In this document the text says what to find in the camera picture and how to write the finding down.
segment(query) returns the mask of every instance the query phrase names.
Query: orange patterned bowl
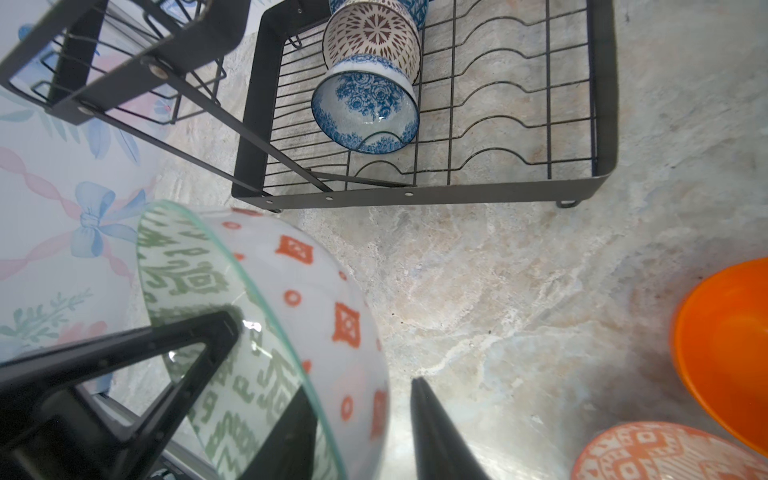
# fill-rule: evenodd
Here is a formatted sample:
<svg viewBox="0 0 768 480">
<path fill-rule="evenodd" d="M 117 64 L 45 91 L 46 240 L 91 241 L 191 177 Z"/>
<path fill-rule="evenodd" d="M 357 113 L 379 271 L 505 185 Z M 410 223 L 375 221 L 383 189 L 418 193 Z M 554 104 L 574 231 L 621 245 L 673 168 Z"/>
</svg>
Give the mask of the orange patterned bowl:
<svg viewBox="0 0 768 480">
<path fill-rule="evenodd" d="M 704 280 L 670 336 L 688 391 L 733 436 L 768 456 L 768 258 Z"/>
<path fill-rule="evenodd" d="M 258 468 L 281 419 L 303 415 L 292 413 L 301 411 L 296 404 L 316 417 L 307 427 L 315 435 L 311 478 L 376 478 L 389 374 L 362 290 L 336 259 L 288 223 L 240 208 L 191 210 L 161 200 L 147 206 L 137 231 L 151 325 L 222 310 L 241 324 L 235 347 L 187 413 L 219 478 L 239 480 L 248 465 Z M 163 355 L 171 380 L 203 348 Z"/>
<path fill-rule="evenodd" d="M 666 422 L 618 425 L 579 455 L 571 480 L 762 480 L 768 464 L 714 435 Z"/>
</svg>

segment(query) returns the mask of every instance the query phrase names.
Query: blue and white bowl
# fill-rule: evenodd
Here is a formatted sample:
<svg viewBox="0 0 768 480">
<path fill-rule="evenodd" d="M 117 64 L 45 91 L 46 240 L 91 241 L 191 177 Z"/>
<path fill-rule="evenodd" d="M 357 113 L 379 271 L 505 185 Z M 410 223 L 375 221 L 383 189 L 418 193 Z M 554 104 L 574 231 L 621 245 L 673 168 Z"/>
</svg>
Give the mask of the blue and white bowl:
<svg viewBox="0 0 768 480">
<path fill-rule="evenodd" d="M 366 154 L 397 151 L 419 129 L 408 77 L 370 54 L 345 58 L 328 70 L 312 96 L 312 115 L 331 140 Z"/>
<path fill-rule="evenodd" d="M 331 14 L 336 13 L 339 8 L 342 8 L 348 0 L 329 0 L 328 4 L 331 8 Z M 427 18 L 427 3 L 429 0 L 396 0 L 402 3 L 410 12 L 413 21 L 416 23 L 416 27 L 421 30 L 424 28 L 424 23 Z"/>
</svg>

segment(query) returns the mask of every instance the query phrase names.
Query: blue floral pattern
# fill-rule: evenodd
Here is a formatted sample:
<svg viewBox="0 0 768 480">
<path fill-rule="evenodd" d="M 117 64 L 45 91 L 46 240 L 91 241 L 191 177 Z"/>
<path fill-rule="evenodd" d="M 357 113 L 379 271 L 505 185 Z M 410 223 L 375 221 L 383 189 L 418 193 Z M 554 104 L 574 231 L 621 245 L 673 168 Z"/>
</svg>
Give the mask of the blue floral pattern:
<svg viewBox="0 0 768 480">
<path fill-rule="evenodd" d="M 336 97 L 345 101 L 351 111 L 376 121 L 389 118 L 393 111 L 400 111 L 403 93 L 397 84 L 386 78 L 355 72 L 342 75 Z"/>
<path fill-rule="evenodd" d="M 424 28 L 424 22 L 427 19 L 427 0 L 400 0 L 400 3 L 406 6 L 416 27 L 421 30 Z"/>
<path fill-rule="evenodd" d="M 330 2 L 328 3 L 330 4 L 330 7 L 331 7 L 331 13 L 335 13 L 336 10 L 341 8 L 341 6 L 344 5 L 345 1 L 346 0 L 330 0 Z"/>
<path fill-rule="evenodd" d="M 368 138 L 363 139 L 355 133 L 342 133 L 336 126 L 336 122 L 333 120 L 333 116 L 324 111 L 321 108 L 323 96 L 319 92 L 315 93 L 312 99 L 312 112 L 315 116 L 320 129 L 328 135 L 328 137 L 335 141 L 337 144 L 347 147 L 350 150 L 358 151 L 364 154 L 389 154 L 393 151 L 400 150 L 405 147 L 416 136 L 416 131 L 419 129 L 419 118 L 406 125 L 405 130 L 402 132 L 402 137 L 398 137 L 395 134 L 383 133 L 375 135 L 379 137 L 372 143 L 366 143 Z"/>
</svg>

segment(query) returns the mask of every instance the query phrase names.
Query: orange plastic bowl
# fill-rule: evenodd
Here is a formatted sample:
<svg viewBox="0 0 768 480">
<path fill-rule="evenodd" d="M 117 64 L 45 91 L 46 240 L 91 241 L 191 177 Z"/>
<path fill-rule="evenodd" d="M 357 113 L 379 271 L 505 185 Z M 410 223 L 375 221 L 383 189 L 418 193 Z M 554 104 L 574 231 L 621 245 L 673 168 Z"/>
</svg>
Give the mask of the orange plastic bowl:
<svg viewBox="0 0 768 480">
<path fill-rule="evenodd" d="M 670 345 L 678 375 L 736 438 L 768 456 L 768 258 L 726 268 L 681 303 Z"/>
</svg>

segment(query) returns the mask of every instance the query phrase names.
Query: wire rack frame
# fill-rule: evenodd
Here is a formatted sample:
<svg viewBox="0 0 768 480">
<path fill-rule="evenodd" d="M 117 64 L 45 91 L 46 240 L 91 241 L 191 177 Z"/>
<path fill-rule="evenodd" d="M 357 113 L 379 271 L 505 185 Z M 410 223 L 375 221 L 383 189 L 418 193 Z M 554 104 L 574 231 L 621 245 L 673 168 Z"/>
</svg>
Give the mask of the wire rack frame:
<svg viewBox="0 0 768 480">
<path fill-rule="evenodd" d="M 201 13 L 204 11 L 206 1 L 160 0 L 159 2 L 156 2 L 156 5 L 163 12 L 168 13 L 169 18 L 172 19 L 179 28 L 183 28 L 185 25 L 194 22 L 200 17 Z M 122 33 L 123 38 L 138 38 L 138 41 L 134 41 L 134 45 L 137 46 L 144 47 L 155 44 L 164 40 L 170 34 L 166 28 L 157 23 L 157 20 L 153 20 L 147 11 L 142 11 L 141 14 L 141 18 L 144 21 L 143 25 L 139 23 L 136 18 L 131 18 L 119 7 L 109 4 L 94 5 L 91 7 L 90 12 L 103 16 L 104 24 L 110 25 L 114 30 Z M 94 50 L 97 50 L 99 47 L 105 47 L 109 52 L 117 52 L 123 55 L 124 59 L 129 59 L 136 54 L 136 51 L 128 51 L 125 48 L 118 47 L 114 41 L 105 41 L 100 37 L 93 38 L 86 35 L 76 35 L 72 33 L 71 29 L 65 29 L 52 39 L 50 48 L 40 56 L 38 60 L 39 64 L 50 72 L 52 76 L 51 80 L 41 79 L 28 87 L 29 92 L 35 95 L 40 102 L 43 102 L 48 107 L 52 106 L 51 90 L 63 91 L 66 94 L 72 94 L 74 92 L 71 88 L 57 82 L 57 66 L 60 61 L 74 62 L 75 64 L 87 68 L 89 77 L 94 75 L 97 78 L 108 72 L 103 68 L 97 67 L 92 62 L 85 61 L 83 58 L 78 58 L 74 55 L 65 53 L 65 44 L 72 41 L 90 44 Z M 206 80 L 202 79 L 201 73 L 198 73 L 198 71 L 189 72 L 191 80 L 195 82 L 195 87 L 198 90 L 204 91 L 207 96 L 218 105 L 220 105 L 220 101 L 217 98 L 220 83 L 227 78 L 227 71 L 224 69 L 223 61 L 224 58 L 218 58 L 215 61 L 215 72 L 212 75 L 208 75 L 210 78 L 207 78 Z M 170 90 L 170 92 L 163 93 L 156 88 L 147 92 L 169 104 L 170 116 L 167 120 L 158 120 L 157 118 L 149 117 L 122 106 L 114 107 L 114 110 L 121 111 L 125 114 L 132 115 L 141 120 L 149 121 L 160 126 L 174 125 L 178 121 L 187 120 L 188 118 L 195 117 L 205 112 L 204 109 L 198 108 L 195 111 L 181 114 L 180 109 L 184 96 L 173 91 L 173 89 L 167 90 Z"/>
<path fill-rule="evenodd" d="M 492 2 L 492 0 L 475 0 L 473 3 L 470 4 L 470 6 L 460 15 L 457 15 L 457 9 L 458 9 L 458 0 L 455 0 L 453 2 L 452 8 L 453 8 L 453 15 L 451 18 L 447 18 L 444 20 L 441 20 L 439 22 L 434 22 L 430 25 L 427 25 L 424 30 L 422 30 L 422 45 L 425 44 L 425 38 L 427 35 L 429 35 L 430 29 L 434 27 L 438 27 L 440 25 L 444 25 L 446 23 L 452 24 L 452 43 L 450 46 L 446 46 L 443 48 L 433 48 L 430 51 L 426 51 L 426 48 L 422 49 L 422 75 L 423 75 L 423 68 L 424 68 L 424 58 L 428 57 L 430 55 L 438 54 L 443 51 L 451 51 L 452 57 L 451 57 L 451 74 L 445 75 L 437 78 L 432 78 L 429 80 L 422 80 L 421 78 L 418 78 L 417 81 L 414 83 L 414 88 L 416 89 L 417 94 L 417 105 L 419 106 L 419 110 L 421 114 L 428 114 L 432 112 L 437 111 L 449 111 L 449 135 L 447 137 L 443 138 L 433 138 L 433 139 L 422 139 L 421 138 L 421 131 L 417 134 L 416 139 L 412 142 L 414 144 L 413 148 L 413 155 L 412 155 L 412 167 L 410 170 L 401 170 L 398 165 L 394 164 L 391 161 L 388 161 L 386 159 L 377 158 L 376 156 L 371 156 L 372 159 L 365 163 L 361 167 L 357 167 L 356 171 L 350 171 L 351 170 L 351 155 L 352 151 L 349 151 L 347 149 L 339 149 L 337 151 L 332 151 L 325 154 L 314 154 L 312 156 L 308 157 L 301 157 L 301 158 L 295 158 L 294 160 L 296 162 L 303 162 L 303 161 L 317 161 L 320 159 L 325 158 L 331 158 L 331 157 L 338 157 L 338 156 L 346 156 L 346 161 L 343 161 L 343 163 L 334 162 L 334 163 L 327 163 L 327 164 L 313 164 L 312 167 L 307 167 L 307 170 L 310 170 L 318 177 L 324 177 L 327 180 L 330 180 L 330 184 L 334 182 L 335 177 L 341 177 L 340 175 L 335 174 L 329 174 L 327 172 L 322 172 L 319 169 L 326 168 L 326 167 L 342 167 L 345 169 L 345 180 L 336 180 L 338 182 L 341 182 L 343 184 L 344 191 L 349 189 L 350 182 L 347 180 L 350 176 L 360 179 L 361 184 L 371 184 L 376 185 L 377 187 L 406 187 L 406 186 L 413 186 L 418 187 L 418 174 L 438 174 L 438 173 L 444 173 L 445 174 L 445 185 L 449 186 L 452 184 L 452 173 L 456 171 L 460 171 L 463 169 L 470 161 L 475 159 L 478 155 L 484 154 L 486 152 L 491 151 L 503 151 L 507 154 L 510 154 L 515 159 L 521 161 L 523 164 L 535 166 L 535 165 L 546 165 L 546 175 L 547 179 L 552 179 L 552 165 L 553 164 L 566 164 L 566 163 L 572 163 L 572 162 L 591 162 L 591 175 L 596 176 L 598 175 L 598 158 L 597 158 L 597 148 L 596 148 L 596 140 L 595 140 L 595 109 L 594 109 L 594 99 L 592 98 L 592 94 L 594 91 L 594 73 L 593 70 L 590 68 L 589 72 L 590 74 L 586 78 L 580 78 L 575 81 L 566 81 L 561 82 L 558 84 L 553 84 L 551 82 L 551 56 L 558 52 L 563 51 L 569 51 L 576 48 L 590 48 L 590 42 L 589 41 L 583 41 L 578 43 L 571 43 L 570 45 L 564 45 L 558 48 L 552 48 L 551 46 L 551 26 L 550 23 L 553 20 L 559 19 L 559 18 L 566 18 L 577 14 L 585 13 L 586 15 L 589 15 L 589 8 L 587 6 L 584 6 L 583 8 L 576 8 L 569 10 L 567 12 L 558 13 L 556 15 L 550 14 L 550 5 L 549 0 L 545 0 L 545 17 L 541 18 L 534 22 L 526 22 L 522 20 L 519 17 L 512 16 L 512 15 L 496 15 L 491 18 L 486 18 L 479 22 L 477 25 L 474 25 L 472 27 L 472 30 L 469 31 L 468 34 L 466 34 L 463 41 L 457 42 L 456 41 L 456 32 L 457 32 L 457 22 L 461 21 L 462 19 L 468 17 L 473 9 L 475 9 L 476 6 L 480 5 L 481 2 Z M 532 55 L 528 55 L 524 53 L 521 50 L 518 50 L 517 48 L 509 48 L 509 47 L 502 47 L 502 48 L 491 48 L 487 51 L 482 52 L 479 55 L 476 55 L 461 71 L 456 71 L 456 48 L 462 47 L 467 44 L 468 41 L 470 41 L 470 38 L 472 38 L 472 35 L 475 34 L 480 27 L 490 24 L 491 22 L 498 22 L 498 21 L 514 21 L 518 23 L 519 25 L 523 27 L 532 27 L 536 25 L 545 25 L 545 32 L 546 32 L 546 42 L 545 42 L 545 49 L 544 51 L 540 51 L 538 53 L 534 53 Z M 323 25 L 320 26 L 320 28 L 314 28 L 310 31 L 303 33 L 301 35 L 297 35 L 296 37 L 290 37 L 287 40 L 285 40 L 283 44 L 283 58 L 280 62 L 280 73 L 278 74 L 279 82 L 278 82 L 278 90 L 276 95 L 276 101 L 278 101 L 281 98 L 288 98 L 288 97 L 294 97 L 300 94 L 306 94 L 310 93 L 314 90 L 314 88 L 319 84 L 320 80 L 324 76 L 327 68 L 324 65 L 323 57 L 322 57 L 322 51 L 316 50 L 312 51 L 312 47 L 315 45 L 318 45 L 322 42 L 322 35 L 323 35 Z M 457 82 L 457 79 L 460 78 L 462 75 L 464 75 L 470 67 L 476 63 L 477 60 L 485 57 L 486 55 L 489 55 L 491 53 L 497 52 L 497 51 L 510 51 L 514 52 L 515 54 L 519 55 L 521 58 L 525 60 L 531 60 L 535 58 L 545 58 L 545 64 L 546 64 L 546 82 L 544 85 L 538 87 L 538 88 L 526 88 L 523 84 L 518 83 L 514 80 L 495 80 L 488 83 L 485 83 L 477 88 L 475 88 L 472 92 L 470 92 L 468 95 L 465 96 L 464 100 L 461 102 L 455 101 L 455 84 Z M 286 67 L 290 68 L 291 65 L 296 64 L 297 62 L 304 62 L 309 63 L 308 61 L 312 61 L 310 65 L 303 66 L 302 68 L 298 70 L 290 70 L 285 71 Z M 282 81 L 285 77 L 295 77 L 297 74 L 304 74 L 307 73 L 310 76 L 301 78 L 299 80 L 291 80 L 291 81 Z M 425 84 L 431 84 L 436 83 L 440 81 L 446 81 L 450 80 L 450 102 L 447 105 L 440 106 L 437 108 L 422 108 L 422 89 Z M 285 93 L 285 87 L 290 87 L 292 85 L 301 84 L 301 89 L 297 91 L 290 91 Z M 482 91 L 485 88 L 491 87 L 493 85 L 499 85 L 499 84 L 509 84 L 513 85 L 516 88 L 518 88 L 520 91 L 522 91 L 525 94 L 534 94 L 538 92 L 545 92 L 546 94 L 546 120 L 541 123 L 536 124 L 528 124 L 525 121 L 521 120 L 517 116 L 514 116 L 513 114 L 494 114 L 494 115 L 487 115 L 483 118 L 480 118 L 476 121 L 474 121 L 472 124 L 470 124 L 467 128 L 465 128 L 461 133 L 459 133 L 455 129 L 454 125 L 454 110 L 456 108 L 460 108 L 467 104 L 470 98 L 472 98 L 473 95 L 477 94 L 478 92 Z M 578 84 L 588 84 L 589 86 L 589 115 L 580 116 L 577 118 L 568 118 L 564 120 L 557 120 L 553 121 L 552 119 L 552 105 L 551 105 L 551 91 L 555 88 L 562 88 L 572 85 L 578 85 Z M 310 109 L 310 100 L 298 100 L 298 101 L 291 101 L 288 103 L 282 103 L 281 105 L 277 106 L 275 108 L 275 115 L 273 116 L 273 121 L 278 121 L 281 118 L 286 118 L 291 115 L 295 114 L 301 114 L 303 112 L 306 112 Z M 546 129 L 546 160 L 545 161 L 529 161 L 527 160 L 523 155 L 518 153 L 517 151 L 514 151 L 510 148 L 506 147 L 486 147 L 482 148 L 480 150 L 472 152 L 469 156 L 459 159 L 458 161 L 455 161 L 454 158 L 454 152 L 453 152 L 453 146 L 454 142 L 457 140 L 462 139 L 473 127 L 476 125 L 491 120 L 494 118 L 506 118 L 509 120 L 512 120 L 519 124 L 521 127 L 527 130 L 531 129 L 539 129 L 539 128 L 545 128 Z M 589 123 L 589 151 L 590 154 L 587 156 L 580 156 L 580 157 L 569 157 L 569 158 L 553 158 L 552 155 L 552 126 L 555 125 L 563 125 L 563 124 L 571 124 L 571 123 L 577 123 L 577 122 L 588 122 Z M 281 134 L 282 131 L 286 129 L 290 129 L 293 127 L 299 127 L 303 124 L 311 125 L 312 129 L 309 131 L 302 131 L 298 134 L 293 135 L 285 135 Z M 303 121 L 295 121 L 288 124 L 282 124 L 279 127 L 274 127 L 271 132 L 271 141 L 272 142 L 279 142 L 279 141 L 290 141 L 293 139 L 303 138 L 303 137 L 311 137 L 314 134 L 320 134 L 321 130 L 319 127 L 317 127 L 314 120 L 303 120 Z M 448 155 L 447 155 L 447 165 L 444 168 L 419 168 L 419 146 L 423 144 L 430 144 L 435 142 L 447 142 L 448 143 Z M 305 143 L 292 143 L 289 147 L 282 147 L 281 150 L 283 152 L 289 152 L 289 151 L 296 151 L 299 149 L 307 148 L 307 147 L 320 147 L 326 144 L 332 144 L 333 141 L 331 141 L 329 138 L 325 137 L 325 139 L 317 141 L 316 139 L 305 142 Z M 285 174 L 291 174 L 291 170 L 275 170 L 271 166 L 278 164 L 278 161 L 275 161 L 274 159 L 269 159 L 266 163 L 267 166 L 267 172 L 264 174 L 265 182 L 264 182 L 264 188 L 275 188 L 275 187 L 295 187 L 298 185 L 307 185 L 308 182 L 306 181 L 270 181 L 270 177 L 285 177 Z M 364 177 L 361 177 L 361 173 L 369 166 L 374 164 L 387 164 L 389 165 L 396 173 L 404 177 L 404 180 L 401 180 L 400 182 L 391 182 L 386 180 L 379 180 L 379 181 L 373 181 L 370 182 Z M 413 192 L 406 192 L 405 196 L 412 197 L 414 195 Z M 575 206 L 575 204 L 578 201 L 571 202 L 571 203 L 565 203 L 565 202 L 558 202 L 558 204 L 562 207 L 566 206 Z"/>
<path fill-rule="evenodd" d="M 0 62 L 0 83 L 8 90 L 16 93 L 32 103 L 35 103 L 49 113 L 72 124 L 81 124 L 90 118 L 96 117 L 113 127 L 133 134 L 157 147 L 163 148 L 172 154 L 182 157 L 202 168 L 205 168 L 233 183 L 232 193 L 234 197 L 250 202 L 253 205 L 268 210 L 282 208 L 304 207 L 344 207 L 354 205 L 386 205 L 386 204 L 449 204 L 449 203 L 475 203 L 475 202 L 509 202 L 509 201 L 544 201 L 556 200 L 559 205 L 566 206 L 563 200 L 573 200 L 569 206 L 574 206 L 583 199 L 591 197 L 600 187 L 608 175 L 614 169 L 617 151 L 617 75 L 615 62 L 615 40 L 613 32 L 613 5 L 611 0 L 587 0 L 587 7 L 581 12 L 586 12 L 588 42 L 567 47 L 552 48 L 550 42 L 550 23 L 564 15 L 575 15 L 574 12 L 565 12 L 561 15 L 550 15 L 549 2 L 546 2 L 546 15 L 542 20 L 526 24 L 520 18 L 502 16 L 490 18 L 480 25 L 476 25 L 467 37 L 460 43 L 456 41 L 457 23 L 469 15 L 470 11 L 481 2 L 492 0 L 475 0 L 470 8 L 461 15 L 457 15 L 458 0 L 452 4 L 452 17 L 446 20 L 430 24 L 422 32 L 422 42 L 429 39 L 430 29 L 439 27 L 448 22 L 451 23 L 452 41 L 450 47 L 423 51 L 424 57 L 438 54 L 442 51 L 451 52 L 451 74 L 442 78 L 422 80 L 415 86 L 419 92 L 419 109 L 422 114 L 447 110 L 449 113 L 449 132 L 447 137 L 423 138 L 422 131 L 413 143 L 412 167 L 401 170 L 386 159 L 375 159 L 367 165 L 357 169 L 354 175 L 351 171 L 351 152 L 346 152 L 346 162 L 335 165 L 343 167 L 344 174 L 319 170 L 322 164 L 308 165 L 309 160 L 318 160 L 326 155 L 314 157 L 300 157 L 292 159 L 273 142 L 284 141 L 291 136 L 279 136 L 274 134 L 273 122 L 280 119 L 274 115 L 276 103 L 287 96 L 278 92 L 280 88 L 291 87 L 296 84 L 319 81 L 324 73 L 324 67 L 315 65 L 306 71 L 317 68 L 309 79 L 299 81 L 285 81 L 280 83 L 280 69 L 285 65 L 291 65 L 300 61 L 296 58 L 292 61 L 283 61 L 284 55 L 291 55 L 294 51 L 301 54 L 308 53 L 312 45 L 317 45 L 319 39 L 310 39 L 308 35 L 301 35 L 312 28 L 322 25 L 330 16 L 328 5 L 324 0 L 284 0 L 269 9 L 262 17 L 261 28 L 257 40 L 257 48 L 253 57 L 253 69 L 248 87 L 248 95 L 243 120 L 235 118 L 221 107 L 217 99 L 220 82 L 225 79 L 227 73 L 223 69 L 223 56 L 232 51 L 242 40 L 245 30 L 246 13 L 250 2 L 248 0 L 230 0 L 229 2 L 211 2 L 204 4 L 203 0 L 193 3 L 189 0 L 131 0 L 132 5 L 144 10 L 142 18 L 148 28 L 132 25 L 126 22 L 120 15 L 113 15 L 109 9 L 108 0 L 59 0 L 53 4 L 46 16 L 29 32 L 20 44 Z M 194 14 L 189 15 L 188 7 L 194 5 Z M 176 15 L 169 15 L 164 8 L 178 8 Z M 492 48 L 477 56 L 461 72 L 456 71 L 456 48 L 461 47 L 478 28 L 489 22 L 501 19 L 513 20 L 524 26 L 545 24 L 546 48 L 544 52 L 526 55 L 516 48 Z M 111 24 L 117 29 L 139 38 L 141 46 L 150 44 L 134 53 L 118 68 L 111 71 L 96 70 L 92 64 L 94 53 L 98 46 L 120 51 L 117 45 L 110 45 L 99 38 L 104 23 Z M 586 47 L 589 50 L 589 75 L 587 79 L 580 79 L 573 83 L 589 84 L 590 114 L 582 118 L 569 118 L 553 121 L 551 116 L 551 91 L 563 85 L 553 85 L 550 76 L 550 57 L 569 49 Z M 53 68 L 51 80 L 43 80 L 32 85 L 30 92 L 17 87 L 12 79 L 26 65 L 30 63 L 39 52 L 51 48 L 53 53 L 43 59 L 45 68 L 51 70 L 50 60 L 56 57 L 56 67 Z M 455 87 L 457 78 L 460 78 L 472 66 L 472 63 L 494 51 L 511 51 L 520 55 L 523 59 L 546 59 L 546 84 L 536 89 L 527 89 L 522 84 L 513 80 L 495 81 L 482 85 L 473 91 L 462 102 L 456 101 Z M 199 68 L 206 65 L 216 65 L 215 74 L 208 80 L 202 79 L 197 73 Z M 92 74 L 100 77 L 92 82 L 88 78 Z M 450 102 L 448 105 L 435 108 L 422 108 L 422 93 L 424 85 L 450 80 Z M 466 104 L 469 98 L 492 84 L 516 85 L 523 92 L 544 91 L 547 97 L 546 122 L 539 124 L 526 124 L 520 118 L 509 114 L 489 115 L 477 120 L 473 125 L 459 133 L 459 127 L 455 122 L 455 110 Z M 162 91 L 165 86 L 173 93 Z M 301 87 L 291 94 L 311 92 L 314 85 L 308 88 Z M 130 111 L 124 104 L 142 94 L 153 94 L 165 101 L 173 102 L 173 114 L 167 121 L 157 121 L 146 115 L 141 116 L 137 112 Z M 180 103 L 183 98 L 197 105 L 200 110 L 190 114 L 180 115 Z M 297 106 L 292 109 L 296 113 L 306 110 L 302 102 L 287 102 L 289 106 Z M 237 152 L 237 162 L 233 174 L 228 174 L 206 162 L 189 155 L 184 151 L 164 143 L 143 131 L 138 130 L 112 116 L 112 113 L 121 112 L 136 115 L 144 120 L 160 124 L 173 124 L 184 118 L 207 112 L 222 121 L 240 135 L 240 146 Z M 506 147 L 488 147 L 482 151 L 473 152 L 467 158 L 455 161 L 454 151 L 457 141 L 460 141 L 475 125 L 493 118 L 507 118 L 520 124 L 528 131 L 545 128 L 547 134 L 547 160 L 546 168 L 548 179 L 552 178 L 552 166 L 561 162 L 575 162 L 588 160 L 592 162 L 593 177 L 576 180 L 547 180 L 528 182 L 485 183 L 485 184 L 456 184 L 452 181 L 452 175 L 461 171 L 477 155 L 486 151 L 504 151 L 523 161 L 525 164 L 542 165 L 543 161 L 534 162 L 526 160 L 517 151 Z M 551 129 L 559 124 L 588 122 L 591 126 L 591 154 L 582 157 L 553 158 L 551 146 Z M 301 124 L 311 126 L 313 120 L 303 121 Z M 423 158 L 419 157 L 419 150 L 427 148 L 429 144 L 437 142 L 448 143 L 447 166 L 445 168 L 423 167 Z M 277 167 L 268 160 L 273 158 L 288 167 L 294 174 L 303 178 L 301 182 L 286 184 L 287 186 L 306 186 L 311 184 L 317 193 L 302 194 L 276 194 L 265 191 L 265 188 L 275 185 L 266 184 L 265 180 L 273 177 L 274 172 L 267 172 L 268 168 Z M 369 178 L 360 173 L 372 164 L 381 163 L 394 167 L 400 177 L 407 177 L 407 181 L 392 181 L 380 178 Z M 445 182 L 440 185 L 418 185 L 418 174 L 445 174 Z M 343 189 L 336 189 L 337 185 L 343 185 Z M 352 184 L 362 189 L 351 188 Z"/>
</svg>

